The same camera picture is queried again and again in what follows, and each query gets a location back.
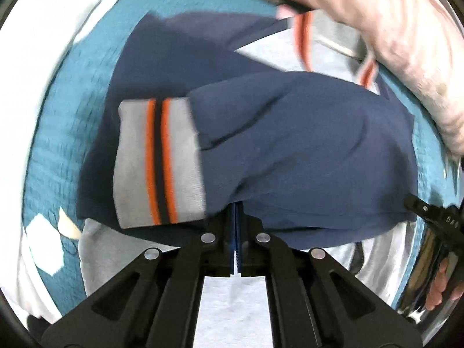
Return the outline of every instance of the pink sleeve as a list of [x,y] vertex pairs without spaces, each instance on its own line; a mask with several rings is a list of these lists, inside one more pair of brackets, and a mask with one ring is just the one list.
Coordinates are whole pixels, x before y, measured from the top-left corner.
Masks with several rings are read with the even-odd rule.
[[359,29],[464,154],[464,39],[438,0],[295,0]]

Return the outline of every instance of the human hand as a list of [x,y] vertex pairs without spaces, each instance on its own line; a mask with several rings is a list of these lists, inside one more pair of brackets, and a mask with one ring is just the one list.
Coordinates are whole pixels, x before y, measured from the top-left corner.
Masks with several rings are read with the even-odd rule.
[[[445,258],[441,263],[438,269],[438,273],[432,281],[432,284],[427,294],[425,300],[425,308],[429,311],[435,309],[443,301],[442,293],[445,291],[446,286],[448,285],[448,280],[446,279],[446,269],[448,268],[449,260]],[[464,282],[460,283],[456,288],[454,288],[451,293],[451,300],[455,301],[461,298],[464,294]]]

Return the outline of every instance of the navy blue shirt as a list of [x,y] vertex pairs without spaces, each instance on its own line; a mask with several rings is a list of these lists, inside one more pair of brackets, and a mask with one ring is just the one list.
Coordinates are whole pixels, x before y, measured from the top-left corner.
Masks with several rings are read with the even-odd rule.
[[[121,229],[112,193],[121,101],[187,97],[208,214],[243,201],[245,213],[298,249],[360,241],[415,219],[403,207],[417,194],[414,117],[381,79],[378,96],[325,75],[280,72],[228,49],[246,44],[236,37],[218,43],[179,24],[147,15],[129,37],[82,168],[81,218],[169,245],[197,232],[198,223]],[[284,29],[253,25],[263,36]]]

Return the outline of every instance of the white sheet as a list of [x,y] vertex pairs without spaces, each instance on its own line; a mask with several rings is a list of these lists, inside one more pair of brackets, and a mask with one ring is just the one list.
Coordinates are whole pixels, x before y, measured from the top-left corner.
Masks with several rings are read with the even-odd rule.
[[18,0],[0,30],[0,287],[8,300],[53,323],[61,317],[33,262],[22,195],[36,121],[69,44],[100,0]]

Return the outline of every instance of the striped cuff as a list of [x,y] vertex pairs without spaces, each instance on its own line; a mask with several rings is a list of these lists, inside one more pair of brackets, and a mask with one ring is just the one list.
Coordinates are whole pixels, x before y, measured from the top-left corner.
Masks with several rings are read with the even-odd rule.
[[204,218],[200,147],[188,99],[126,100],[119,118],[113,197],[120,227]]
[[320,71],[320,61],[312,53],[314,43],[320,43],[347,57],[360,60],[354,82],[379,94],[374,85],[379,66],[371,46],[358,30],[334,21],[321,9],[295,16],[293,28],[296,53],[308,72],[325,73]]

